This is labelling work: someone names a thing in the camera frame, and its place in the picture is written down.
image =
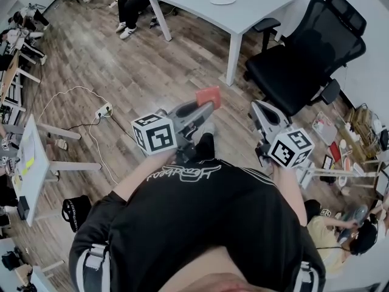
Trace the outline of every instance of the black t-shirt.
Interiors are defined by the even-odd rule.
[[[111,291],[158,291],[211,246],[225,246],[253,285],[292,290],[302,260],[317,269],[320,290],[324,284],[321,258],[275,184],[216,159],[166,165],[127,203],[114,192],[97,202],[72,245],[74,282],[78,257],[106,242]]]

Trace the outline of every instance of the white cable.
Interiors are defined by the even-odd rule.
[[[95,92],[91,91],[90,89],[85,88],[84,86],[75,86],[75,87],[72,88],[72,89],[68,89],[66,92],[58,92],[57,94],[55,94],[55,95],[49,100],[49,103],[47,103],[47,105],[43,108],[42,113],[41,113],[41,115],[39,116],[39,118],[38,118],[38,120],[37,120],[36,122],[38,123],[39,120],[41,120],[41,117],[42,117],[44,111],[45,111],[46,108],[49,106],[49,104],[51,103],[51,101],[53,100],[54,97],[56,97],[56,96],[58,96],[58,95],[60,95],[60,94],[66,94],[66,93],[68,93],[68,92],[70,92],[70,91],[73,91],[74,89],[77,89],[77,88],[81,88],[81,89],[88,90],[90,93],[93,93],[93,94],[95,94],[97,97],[99,97],[99,98],[101,98],[102,100],[104,100],[104,102],[109,103],[104,97],[102,97],[102,96],[96,94]],[[114,114],[114,110],[111,109],[111,111],[112,111],[112,112],[111,112],[111,115],[108,116],[108,117],[111,117],[111,116]]]
[[[116,185],[118,185],[117,181],[114,180],[114,178],[112,177],[111,171],[109,171],[108,166],[105,164],[105,162],[104,162],[104,160],[103,160],[102,153],[100,153],[100,147],[98,146],[98,141],[97,141],[96,138],[92,135],[91,128],[92,128],[92,124],[95,122],[95,120],[96,120],[96,118],[93,118],[93,121],[92,121],[91,125],[89,126],[89,134],[90,134],[91,137],[96,141],[98,154],[100,155],[100,159],[102,160],[102,163],[103,163],[104,166],[107,168],[108,173],[109,173],[109,175],[111,176],[112,180],[115,182]]]

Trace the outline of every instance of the red item on floor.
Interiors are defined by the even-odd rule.
[[[329,150],[331,151],[332,157],[334,157],[335,162],[338,162],[340,160],[340,151],[338,145],[335,142],[332,142],[331,146],[329,147]]]
[[[221,97],[219,86],[213,86],[212,88],[205,88],[196,92],[197,106],[200,107],[205,103],[211,101],[216,109],[220,108]]]

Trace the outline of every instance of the white shoe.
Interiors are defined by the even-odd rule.
[[[211,133],[213,136],[215,136],[216,125],[213,122],[207,122],[200,127],[199,133],[200,135],[203,135],[205,133]]]
[[[41,65],[43,66],[47,60],[47,55],[41,58]]]
[[[126,22],[119,23],[119,26],[117,26],[115,32],[121,32],[124,28],[126,28]]]
[[[135,30],[136,30],[136,27],[134,29],[130,29],[130,28],[126,27],[124,32],[122,32],[122,34],[120,35],[120,39],[122,39],[122,40],[127,39],[129,36],[131,36],[133,34],[133,32]]]

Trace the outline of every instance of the power strip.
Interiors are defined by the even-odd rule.
[[[111,103],[107,103],[103,107],[101,107],[99,110],[97,110],[95,113],[95,117],[97,120],[99,120],[99,118],[106,117],[106,115],[109,113],[112,113],[112,104]]]

